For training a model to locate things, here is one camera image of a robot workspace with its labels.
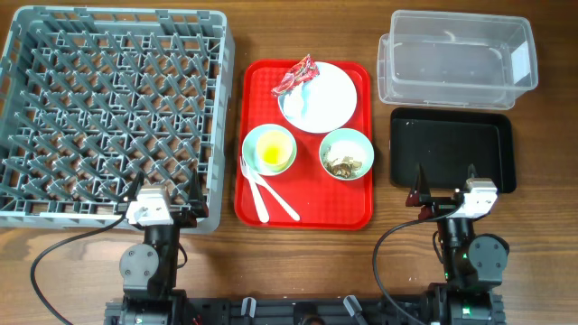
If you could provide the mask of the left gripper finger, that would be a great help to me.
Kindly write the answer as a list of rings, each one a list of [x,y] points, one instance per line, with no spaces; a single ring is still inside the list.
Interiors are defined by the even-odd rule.
[[[135,179],[131,182],[129,188],[126,190],[122,197],[123,202],[129,202],[136,200],[137,192],[140,190],[144,184],[145,174],[143,172],[138,172]]]
[[[189,203],[191,207],[191,213],[195,218],[207,218],[209,216],[209,210],[202,193],[199,176],[195,170],[191,172],[187,202]]]

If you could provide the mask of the rice and food scraps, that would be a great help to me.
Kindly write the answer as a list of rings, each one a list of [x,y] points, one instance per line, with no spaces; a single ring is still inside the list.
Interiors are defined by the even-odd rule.
[[[333,176],[352,179],[358,175],[366,160],[365,151],[352,141],[341,140],[329,146],[322,155],[322,164]]]

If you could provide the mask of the green bowl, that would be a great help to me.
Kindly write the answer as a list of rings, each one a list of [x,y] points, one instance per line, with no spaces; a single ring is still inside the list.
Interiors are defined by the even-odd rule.
[[[341,140],[348,140],[348,141],[352,141],[356,144],[359,144],[360,147],[365,151],[365,154],[366,154],[366,160],[365,160],[363,166],[361,167],[361,169],[359,170],[358,175],[352,179],[337,178],[337,177],[331,175],[322,164],[322,155],[327,151],[329,146],[331,144],[338,142],[338,141],[341,141]],[[322,165],[322,168],[331,177],[333,177],[337,180],[340,180],[340,181],[354,181],[354,180],[360,179],[361,177],[365,176],[371,170],[374,159],[375,159],[375,154],[374,154],[374,149],[373,149],[372,143],[360,131],[355,130],[355,129],[351,129],[351,128],[340,128],[340,129],[336,129],[334,131],[331,131],[322,139],[322,142],[321,142],[320,148],[319,148],[319,159],[320,159],[320,163]]]

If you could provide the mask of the yellow plastic cup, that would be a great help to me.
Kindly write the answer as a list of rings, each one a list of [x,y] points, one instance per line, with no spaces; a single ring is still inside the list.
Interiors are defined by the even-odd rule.
[[[269,171],[279,172],[288,164],[293,148],[293,140],[288,134],[280,130],[270,130],[258,138],[256,154]]]

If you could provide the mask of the white napkin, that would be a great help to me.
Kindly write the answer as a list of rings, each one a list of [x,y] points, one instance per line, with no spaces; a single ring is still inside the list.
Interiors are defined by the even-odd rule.
[[[300,84],[283,98],[283,114],[289,119],[303,118],[308,107],[309,92],[306,85]]]

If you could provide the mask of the red snack wrapper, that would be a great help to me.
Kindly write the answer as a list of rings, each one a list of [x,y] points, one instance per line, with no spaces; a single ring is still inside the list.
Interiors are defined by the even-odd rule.
[[[290,93],[297,86],[311,81],[319,74],[316,62],[308,54],[284,74],[280,83],[271,90],[271,93],[274,97],[279,98]]]

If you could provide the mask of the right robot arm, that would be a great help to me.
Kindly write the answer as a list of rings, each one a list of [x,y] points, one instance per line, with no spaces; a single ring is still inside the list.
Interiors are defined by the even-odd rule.
[[[406,205],[421,209],[420,221],[437,224],[438,257],[448,285],[455,291],[485,293],[502,284],[509,244],[497,235],[475,233],[474,223],[489,215],[498,188],[492,179],[480,178],[474,165],[468,171],[470,178],[451,197],[435,197],[418,165]]]

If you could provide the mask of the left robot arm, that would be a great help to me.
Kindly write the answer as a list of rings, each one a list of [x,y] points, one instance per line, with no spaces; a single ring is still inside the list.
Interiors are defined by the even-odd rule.
[[[123,291],[131,299],[166,300],[176,285],[178,254],[182,249],[180,233],[196,228],[198,218],[209,215],[196,171],[191,173],[188,210],[172,211],[164,185],[145,185],[139,172],[124,201],[128,223],[144,231],[144,242],[129,247],[119,263]]]

